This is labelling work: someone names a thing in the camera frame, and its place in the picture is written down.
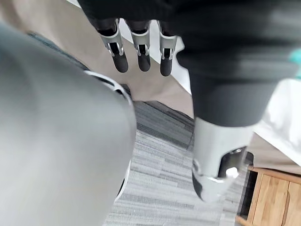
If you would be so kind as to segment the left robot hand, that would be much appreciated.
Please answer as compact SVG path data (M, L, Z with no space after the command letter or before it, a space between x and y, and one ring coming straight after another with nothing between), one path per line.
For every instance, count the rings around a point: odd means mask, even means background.
M178 36L176 57L190 77L195 117L192 180L204 202L217 200L238 176L253 127L284 79L299 67L298 0L81 0L99 33L113 19L157 20Z

